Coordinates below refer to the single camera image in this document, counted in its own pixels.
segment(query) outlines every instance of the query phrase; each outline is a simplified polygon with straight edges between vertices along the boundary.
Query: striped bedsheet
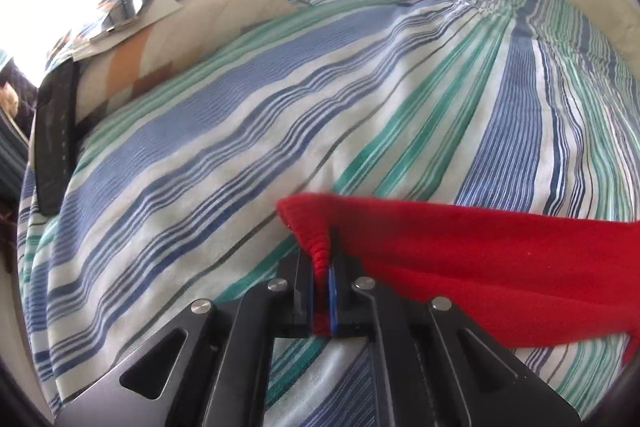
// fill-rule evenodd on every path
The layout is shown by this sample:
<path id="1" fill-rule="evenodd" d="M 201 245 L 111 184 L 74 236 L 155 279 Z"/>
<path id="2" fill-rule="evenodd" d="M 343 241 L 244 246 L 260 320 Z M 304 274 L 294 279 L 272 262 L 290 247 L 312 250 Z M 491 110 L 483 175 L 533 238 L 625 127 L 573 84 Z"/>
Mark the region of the striped bedsheet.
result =
<path id="1" fill-rule="evenodd" d="M 59 216 L 27 172 L 20 289 L 54 412 L 193 299 L 272 277 L 292 192 L 638 219 L 636 81 L 571 4 L 302 1 L 104 120 Z M 516 353 L 584 415 L 627 340 Z M 265 425 L 372 425 L 363 346 L 277 341 Z"/>

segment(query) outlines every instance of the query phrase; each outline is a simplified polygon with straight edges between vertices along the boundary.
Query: red garment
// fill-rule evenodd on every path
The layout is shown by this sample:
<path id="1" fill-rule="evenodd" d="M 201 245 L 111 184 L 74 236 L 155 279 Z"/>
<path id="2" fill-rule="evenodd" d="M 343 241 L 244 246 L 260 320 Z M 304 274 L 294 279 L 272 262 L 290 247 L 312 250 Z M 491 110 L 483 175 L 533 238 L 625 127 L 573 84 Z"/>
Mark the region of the red garment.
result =
<path id="1" fill-rule="evenodd" d="M 627 331 L 640 338 L 640 225 L 447 204 L 297 194 L 278 212 L 313 259 L 317 334 L 329 230 L 400 295 L 451 298 L 506 347 Z"/>

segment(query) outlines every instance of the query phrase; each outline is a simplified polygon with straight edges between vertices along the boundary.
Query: silver screw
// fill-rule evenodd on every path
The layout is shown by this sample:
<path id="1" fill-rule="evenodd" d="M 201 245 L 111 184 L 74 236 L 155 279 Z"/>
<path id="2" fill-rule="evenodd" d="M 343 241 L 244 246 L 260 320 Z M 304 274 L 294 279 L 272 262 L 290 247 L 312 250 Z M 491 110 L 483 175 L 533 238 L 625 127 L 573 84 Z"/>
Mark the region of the silver screw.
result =
<path id="1" fill-rule="evenodd" d="M 275 279 L 271 279 L 267 283 L 267 288 L 272 292 L 284 292 L 289 287 L 289 283 L 286 279 L 281 279 L 280 277 L 276 277 Z"/>
<path id="2" fill-rule="evenodd" d="M 372 290 L 376 286 L 376 281 L 371 277 L 358 277 L 353 284 L 358 290 Z"/>
<path id="3" fill-rule="evenodd" d="M 211 309 L 211 301 L 207 299 L 198 299 L 191 303 L 191 311 L 197 315 L 202 315 L 203 313 L 209 313 Z"/>
<path id="4" fill-rule="evenodd" d="M 446 297 L 435 297 L 431 301 L 431 306 L 436 308 L 438 311 L 445 312 L 451 309 L 451 301 Z"/>

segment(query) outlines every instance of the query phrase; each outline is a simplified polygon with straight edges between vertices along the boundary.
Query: triangular cutout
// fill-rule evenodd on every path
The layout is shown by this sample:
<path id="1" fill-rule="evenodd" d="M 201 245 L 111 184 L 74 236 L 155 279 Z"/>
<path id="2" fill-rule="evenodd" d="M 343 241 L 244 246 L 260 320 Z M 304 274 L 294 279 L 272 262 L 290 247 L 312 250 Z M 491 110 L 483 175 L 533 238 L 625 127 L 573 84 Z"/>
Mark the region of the triangular cutout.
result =
<path id="1" fill-rule="evenodd" d="M 174 330 L 120 377 L 120 384 L 149 400 L 162 394 L 182 344 L 187 338 L 183 330 Z"/>
<path id="2" fill-rule="evenodd" d="M 516 382 L 518 375 L 471 330 L 458 330 L 458 340 L 480 393 L 494 393 Z"/>

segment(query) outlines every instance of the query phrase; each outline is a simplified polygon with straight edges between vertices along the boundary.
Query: red fabric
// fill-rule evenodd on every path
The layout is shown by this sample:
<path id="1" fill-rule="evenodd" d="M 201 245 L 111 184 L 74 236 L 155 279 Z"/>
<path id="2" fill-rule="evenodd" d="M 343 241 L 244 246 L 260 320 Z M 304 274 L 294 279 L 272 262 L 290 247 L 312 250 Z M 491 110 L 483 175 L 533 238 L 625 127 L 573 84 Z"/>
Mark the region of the red fabric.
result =
<path id="1" fill-rule="evenodd" d="M 436 203 L 297 194 L 278 213 L 313 259 L 326 315 L 329 230 L 400 295 L 451 298 L 507 347 L 627 331 L 640 338 L 640 224 Z"/>

